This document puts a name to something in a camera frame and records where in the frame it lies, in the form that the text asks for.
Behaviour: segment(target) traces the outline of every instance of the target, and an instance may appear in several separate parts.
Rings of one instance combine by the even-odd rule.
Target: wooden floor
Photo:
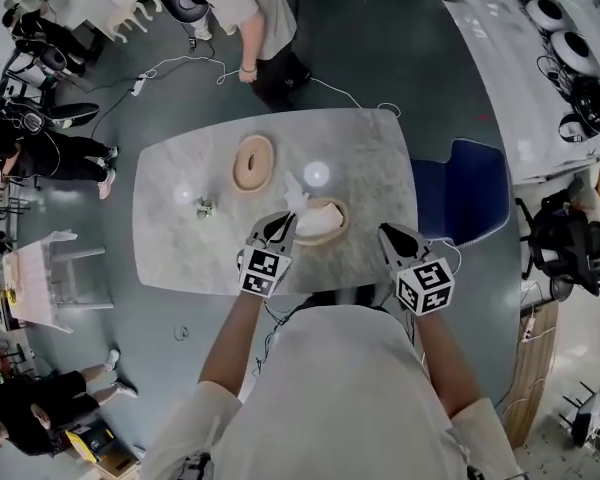
[[[504,428],[512,448],[525,443],[550,373],[556,339],[558,303],[535,308],[531,340],[522,342],[527,318],[521,322],[514,382],[505,401]]]

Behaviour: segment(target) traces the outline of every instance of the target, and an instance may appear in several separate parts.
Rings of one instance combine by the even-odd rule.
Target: black shorts
[[[72,426],[100,406],[87,395],[87,383],[80,372],[71,372],[34,384],[36,403],[49,415],[51,427],[61,430]]]

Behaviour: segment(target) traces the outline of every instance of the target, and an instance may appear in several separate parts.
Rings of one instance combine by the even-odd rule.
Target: round wooden tray
[[[329,203],[333,203],[336,205],[336,208],[340,210],[342,213],[342,217],[344,218],[342,222],[342,226],[338,229],[331,231],[329,233],[324,233],[322,235],[314,235],[314,236],[296,236],[293,241],[298,245],[305,245],[308,247],[315,247],[316,245],[323,245],[327,242],[331,242],[335,238],[338,238],[349,228],[349,208],[342,201],[334,199],[332,197],[318,197],[316,199],[309,199],[307,205],[309,208],[321,208],[323,206],[327,206]]]
[[[236,153],[231,179],[240,192],[257,192],[265,187],[275,163],[271,141],[262,135],[245,137]]]

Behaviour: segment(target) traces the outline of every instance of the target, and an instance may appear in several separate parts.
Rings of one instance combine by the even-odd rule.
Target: blue chair
[[[446,163],[411,160],[418,228],[430,240],[476,242],[509,220],[506,160],[500,150],[455,139]]]

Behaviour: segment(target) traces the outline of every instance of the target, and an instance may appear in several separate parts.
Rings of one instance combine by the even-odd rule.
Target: marble tabletop
[[[271,182],[245,194],[232,183],[240,141],[268,137],[275,150]],[[326,163],[329,181],[311,188],[303,171]],[[173,137],[142,151],[133,193],[133,242],[140,281],[194,293],[238,292],[236,254],[256,221],[286,209],[285,171],[312,197],[334,197],[351,226],[331,243],[294,244],[294,263],[276,293],[312,293],[386,280],[376,230],[382,222],[417,229],[415,185],[404,137],[389,110],[324,109],[268,114]],[[194,200],[213,201],[196,216]]]

